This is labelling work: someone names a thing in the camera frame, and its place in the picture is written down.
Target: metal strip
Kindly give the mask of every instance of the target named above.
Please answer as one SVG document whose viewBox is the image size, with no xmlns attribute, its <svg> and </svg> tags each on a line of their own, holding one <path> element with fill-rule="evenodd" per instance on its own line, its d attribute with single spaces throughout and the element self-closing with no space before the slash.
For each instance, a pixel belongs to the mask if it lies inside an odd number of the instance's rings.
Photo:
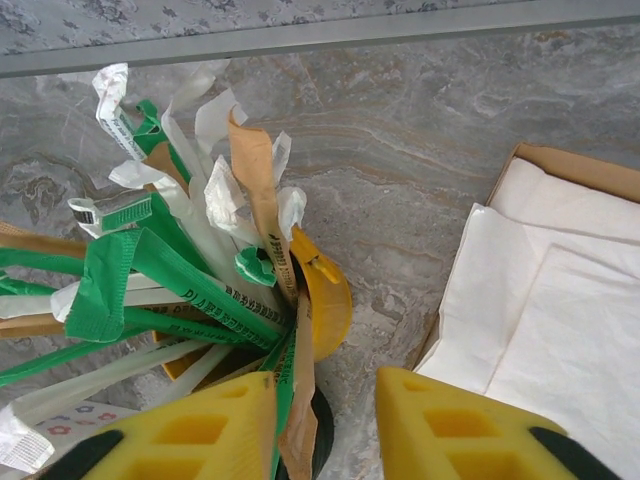
<svg viewBox="0 0 640 480">
<path fill-rule="evenodd" d="M 0 78 L 640 21 L 640 0 L 535 0 L 6 55 Z"/>
</svg>

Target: black rubber edge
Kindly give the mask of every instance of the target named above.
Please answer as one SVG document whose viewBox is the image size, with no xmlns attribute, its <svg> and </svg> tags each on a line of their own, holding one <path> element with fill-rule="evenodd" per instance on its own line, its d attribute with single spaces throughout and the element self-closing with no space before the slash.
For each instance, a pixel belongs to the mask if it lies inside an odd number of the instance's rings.
<svg viewBox="0 0 640 480">
<path fill-rule="evenodd" d="M 529 431 L 577 480 L 622 480 L 575 440 L 542 427 Z"/>
<path fill-rule="evenodd" d="M 333 412 L 331 411 L 327 398 L 317 386 L 316 392 L 311 399 L 311 408 L 318 419 L 316 443 L 313 450 L 313 457 L 311 458 L 311 478 L 312 480 L 316 480 L 322 468 L 327 463 L 327 460 L 329 460 L 335 435 Z M 282 460 L 278 463 L 275 480 L 289 480 L 287 469 L 282 463 Z"/>
<path fill-rule="evenodd" d="M 40 475 L 39 480 L 81 480 L 100 460 L 122 441 L 120 430 L 87 438 Z"/>
</svg>

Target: yellow plastic holder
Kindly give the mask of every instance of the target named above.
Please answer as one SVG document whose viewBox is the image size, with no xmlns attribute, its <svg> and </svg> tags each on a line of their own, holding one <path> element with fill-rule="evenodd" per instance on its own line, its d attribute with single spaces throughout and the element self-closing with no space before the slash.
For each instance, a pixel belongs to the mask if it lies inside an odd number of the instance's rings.
<svg viewBox="0 0 640 480">
<path fill-rule="evenodd" d="M 298 227 L 294 226 L 293 241 L 290 251 L 302 271 L 311 301 L 311 325 L 313 329 L 313 358 L 319 362 L 333 353 L 347 336 L 353 305 L 349 283 L 342 271 L 313 244 L 311 239 Z M 158 341 L 166 335 L 153 332 L 153 339 Z M 182 375 L 203 352 L 193 352 L 186 357 L 166 363 L 164 369 L 172 380 Z M 249 363 L 258 358 L 249 358 L 245 351 L 232 352 L 203 383 L 220 378 L 231 372 L 238 365 Z"/>
<path fill-rule="evenodd" d="M 275 422 L 273 374 L 249 373 L 109 425 L 124 438 L 83 479 L 267 480 Z"/>
<path fill-rule="evenodd" d="M 576 480 L 529 431 L 552 421 L 401 368 L 378 369 L 376 418 L 386 480 Z"/>
</svg>

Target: cardboard box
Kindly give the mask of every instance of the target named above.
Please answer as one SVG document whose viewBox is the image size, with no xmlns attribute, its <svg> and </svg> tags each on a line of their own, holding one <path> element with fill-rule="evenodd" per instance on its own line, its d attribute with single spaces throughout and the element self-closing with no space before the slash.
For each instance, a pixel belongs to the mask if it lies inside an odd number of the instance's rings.
<svg viewBox="0 0 640 480">
<path fill-rule="evenodd" d="M 488 206 L 491 206 L 491 201 L 515 157 L 533 163 L 549 175 L 634 203 L 640 203 L 640 170 L 633 170 L 556 148 L 520 143 L 514 148 L 502 167 L 498 181 L 487 199 Z M 436 311 L 431 317 L 431 327 L 425 333 L 423 342 L 412 352 L 413 358 L 408 359 L 408 368 L 415 369 L 438 340 L 439 321 L 440 316 Z"/>
</svg>

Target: gray marble countertop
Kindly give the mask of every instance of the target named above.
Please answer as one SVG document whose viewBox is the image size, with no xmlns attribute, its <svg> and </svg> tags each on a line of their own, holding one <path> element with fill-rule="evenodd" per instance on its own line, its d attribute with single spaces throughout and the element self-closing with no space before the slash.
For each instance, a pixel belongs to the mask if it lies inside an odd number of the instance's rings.
<svg viewBox="0 0 640 480">
<path fill-rule="evenodd" d="M 640 30 L 618 27 L 233 60 L 210 92 L 232 86 L 252 123 L 293 138 L 284 184 L 309 202 L 304 229 L 346 273 L 354 301 L 345 342 L 317 366 L 335 413 L 323 479 L 380 479 L 375 372 L 410 365 L 437 308 L 464 222 L 519 141 L 640 167 Z M 170 93 L 196 65 L 135 69 L 126 108 Z M 107 176 L 126 155 L 98 127 L 93 72 L 0 81 L 0 217 L 82 238 L 66 200 L 132 198 Z M 179 121 L 189 131 L 194 111 Z M 226 145 L 217 147 L 226 150 Z M 18 274 L 53 285 L 68 279 Z M 146 338 L 0 389 L 4 404 L 93 370 Z M 66 344 L 0 345 L 0 366 Z M 160 369 L 93 399 L 145 405 Z"/>
</svg>

